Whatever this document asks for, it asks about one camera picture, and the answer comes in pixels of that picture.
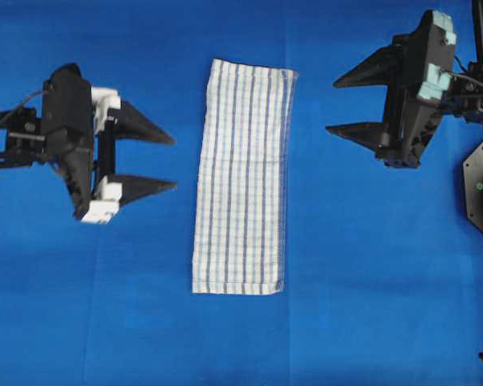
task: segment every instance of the cable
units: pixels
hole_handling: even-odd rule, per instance
[[[3,116],[3,118],[0,120],[0,126],[3,125],[7,120],[9,120],[9,118],[11,118],[14,114],[16,114],[28,101],[30,101],[31,99],[34,99],[38,95],[46,94],[46,93],[48,93],[47,90],[38,90],[38,91],[31,92],[30,94],[25,96],[25,98],[23,98],[23,101],[19,105],[17,105],[14,109],[12,109],[5,116]]]
[[[469,70],[464,67],[464,65],[461,63],[460,58],[458,56],[454,55],[454,60],[458,62],[458,65],[460,66],[461,71],[463,71],[466,74],[469,73]]]
[[[471,76],[464,75],[464,74],[456,74],[455,72],[447,71],[447,70],[442,70],[442,72],[446,72],[447,74],[449,74],[450,76],[452,76],[454,78],[460,78],[460,79],[468,80],[469,82],[477,84],[478,86],[483,88],[483,82],[480,82],[479,80],[474,79]]]

